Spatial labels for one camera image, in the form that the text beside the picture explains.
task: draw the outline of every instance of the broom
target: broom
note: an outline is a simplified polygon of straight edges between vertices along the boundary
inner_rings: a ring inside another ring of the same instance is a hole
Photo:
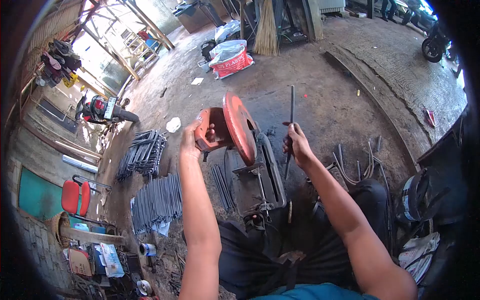
[[[262,55],[278,55],[272,0],[264,0],[253,52]]]

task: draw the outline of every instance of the cardboard box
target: cardboard box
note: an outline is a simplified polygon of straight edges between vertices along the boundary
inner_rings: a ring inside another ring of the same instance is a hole
[[[90,266],[86,252],[77,249],[68,249],[68,257],[72,273],[92,276],[92,267]]]

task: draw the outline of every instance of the red and white bag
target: red and white bag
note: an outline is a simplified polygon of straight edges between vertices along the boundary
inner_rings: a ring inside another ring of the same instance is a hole
[[[255,63],[247,54],[246,46],[246,40],[231,40],[216,45],[210,51],[213,59],[208,65],[213,68],[216,79],[223,79]]]

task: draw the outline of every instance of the license plate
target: license plate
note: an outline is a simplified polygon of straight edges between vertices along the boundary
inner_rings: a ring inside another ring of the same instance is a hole
[[[103,116],[105,119],[107,120],[112,119],[113,107],[115,106],[116,102],[117,102],[117,97],[110,97],[108,99],[107,109],[105,110],[105,115]]]

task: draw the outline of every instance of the blue shirt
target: blue shirt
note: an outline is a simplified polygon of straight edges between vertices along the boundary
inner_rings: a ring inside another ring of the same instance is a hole
[[[337,287],[332,283],[297,284],[294,289],[281,287],[267,296],[255,297],[252,300],[379,300],[377,297]]]

